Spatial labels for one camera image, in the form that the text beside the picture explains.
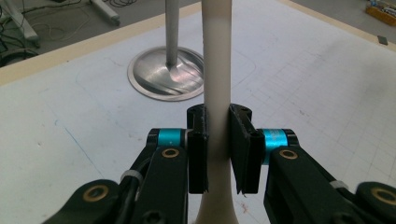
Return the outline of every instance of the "white pole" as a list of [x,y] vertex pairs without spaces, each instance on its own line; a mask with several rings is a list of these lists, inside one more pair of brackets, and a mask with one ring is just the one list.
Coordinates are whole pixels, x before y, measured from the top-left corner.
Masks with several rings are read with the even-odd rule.
[[197,224],[236,224],[231,191],[228,108],[231,103],[232,0],[202,0],[205,106],[208,113],[209,192]]

